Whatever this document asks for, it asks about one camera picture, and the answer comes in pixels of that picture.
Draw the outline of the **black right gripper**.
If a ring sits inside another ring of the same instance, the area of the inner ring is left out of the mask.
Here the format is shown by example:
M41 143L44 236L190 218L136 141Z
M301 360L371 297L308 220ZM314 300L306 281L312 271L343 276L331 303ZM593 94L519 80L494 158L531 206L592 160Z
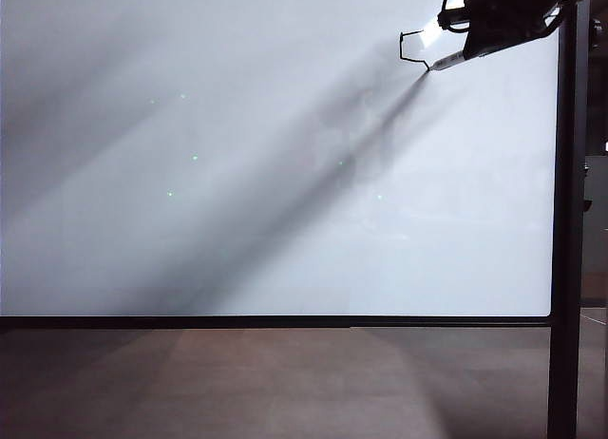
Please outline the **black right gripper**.
M442 8L441 29L468 29L463 58L471 60L552 34L578 0L467 0Z

